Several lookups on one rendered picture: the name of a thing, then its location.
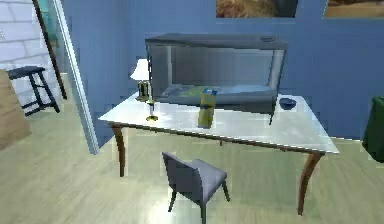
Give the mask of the pale grey door frame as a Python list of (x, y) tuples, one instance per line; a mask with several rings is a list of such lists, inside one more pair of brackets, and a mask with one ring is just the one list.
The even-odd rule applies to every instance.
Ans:
[(71, 83), (72, 95), (79, 118), (83, 127), (85, 139), (90, 154), (96, 155), (99, 152), (99, 145), (93, 126), (92, 116), (87, 102), (86, 92), (81, 79), (80, 69), (76, 59), (75, 48), (65, 18), (62, 0), (50, 0), (53, 15), (56, 17), (56, 24), (59, 27), (57, 36), (63, 41), (64, 45), (64, 66), (67, 71), (68, 81)]

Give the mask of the brown framed picture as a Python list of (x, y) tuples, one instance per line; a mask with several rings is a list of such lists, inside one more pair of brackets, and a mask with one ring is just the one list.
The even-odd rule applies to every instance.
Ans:
[(216, 0), (217, 18), (294, 18), (298, 0)]

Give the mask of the dark blue bowl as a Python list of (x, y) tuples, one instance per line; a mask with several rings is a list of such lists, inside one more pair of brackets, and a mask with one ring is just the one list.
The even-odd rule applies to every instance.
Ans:
[(283, 110), (291, 110), (296, 106), (297, 102), (290, 98), (280, 98), (279, 105)]

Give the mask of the white shade table lamp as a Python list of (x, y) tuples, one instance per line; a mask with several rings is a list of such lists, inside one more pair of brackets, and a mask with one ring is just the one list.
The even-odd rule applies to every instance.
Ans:
[(149, 71), (146, 59), (138, 59), (135, 69), (130, 76), (131, 79), (138, 82), (139, 101), (149, 100)]

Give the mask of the grey chair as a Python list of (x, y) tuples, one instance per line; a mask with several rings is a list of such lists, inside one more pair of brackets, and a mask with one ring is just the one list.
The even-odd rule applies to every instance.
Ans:
[(200, 207), (201, 224), (207, 222), (207, 203), (220, 188), (227, 201), (230, 195), (227, 188), (227, 173), (199, 158), (186, 162), (174, 154), (163, 152), (162, 158), (172, 189), (168, 211), (171, 212), (178, 194), (183, 195)]

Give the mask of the yellow candlestick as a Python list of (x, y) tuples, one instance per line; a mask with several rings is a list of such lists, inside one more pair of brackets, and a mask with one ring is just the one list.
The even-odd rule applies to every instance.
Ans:
[(149, 115), (147, 116), (147, 121), (157, 121), (158, 117), (154, 114), (154, 100), (148, 100), (146, 102), (149, 105)]

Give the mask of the yellow box with blue top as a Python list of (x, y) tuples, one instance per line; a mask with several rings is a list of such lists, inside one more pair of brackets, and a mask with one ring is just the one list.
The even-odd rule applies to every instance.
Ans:
[(201, 95), (198, 126), (209, 129), (212, 125), (217, 91), (205, 89)]

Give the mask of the tan brown furniture block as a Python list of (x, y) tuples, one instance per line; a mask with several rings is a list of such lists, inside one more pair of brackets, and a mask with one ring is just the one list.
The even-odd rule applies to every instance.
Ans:
[(30, 126), (6, 70), (0, 69), (0, 150), (31, 134)]

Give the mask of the white table with brown legs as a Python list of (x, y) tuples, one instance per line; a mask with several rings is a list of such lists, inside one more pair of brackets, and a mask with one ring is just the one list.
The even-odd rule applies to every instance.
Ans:
[(113, 130), (121, 169), (125, 168), (122, 136), (124, 127), (306, 153), (308, 157), (301, 173), (297, 205), (297, 214), (302, 215), (308, 182), (314, 168), (325, 154), (337, 154), (339, 150), (305, 99), (301, 96), (294, 96), (292, 99), (297, 102), (293, 109), (283, 110), (276, 107), (272, 117), (216, 109), (212, 127), (209, 129), (198, 126), (199, 108), (196, 106), (157, 102), (154, 114), (158, 120), (147, 121), (149, 106), (137, 101), (135, 95), (131, 95), (99, 119), (108, 122)]

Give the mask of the black stool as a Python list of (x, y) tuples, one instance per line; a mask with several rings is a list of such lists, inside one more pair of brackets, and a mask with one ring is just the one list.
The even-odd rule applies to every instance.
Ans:
[[(32, 86), (32, 90), (34, 92), (34, 95), (36, 99), (30, 103), (24, 104), (21, 106), (22, 109), (26, 109), (31, 107), (32, 105), (37, 105), (37, 108), (28, 111), (25, 113), (26, 116), (30, 116), (36, 112), (42, 111), (45, 108), (52, 107), (57, 113), (60, 112), (59, 106), (56, 102), (56, 99), (54, 98), (48, 83), (46, 82), (43, 72), (45, 71), (45, 68), (38, 67), (38, 66), (24, 66), (20, 68), (15, 68), (8, 70), (8, 76), (11, 80), (20, 79), (23, 77), (28, 77), (29, 82)], [(42, 84), (37, 84), (34, 79), (34, 74), (37, 74)], [(39, 88), (42, 88), (46, 91), (48, 98), (50, 99), (49, 103), (44, 103), (41, 98), (41, 94), (39, 92)]]

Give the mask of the grey glass tank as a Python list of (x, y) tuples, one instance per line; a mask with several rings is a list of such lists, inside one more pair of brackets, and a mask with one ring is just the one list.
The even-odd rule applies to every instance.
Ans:
[(156, 101), (198, 106), (202, 92), (212, 89), (220, 109), (274, 114), (288, 50), (281, 38), (167, 33), (145, 45)]

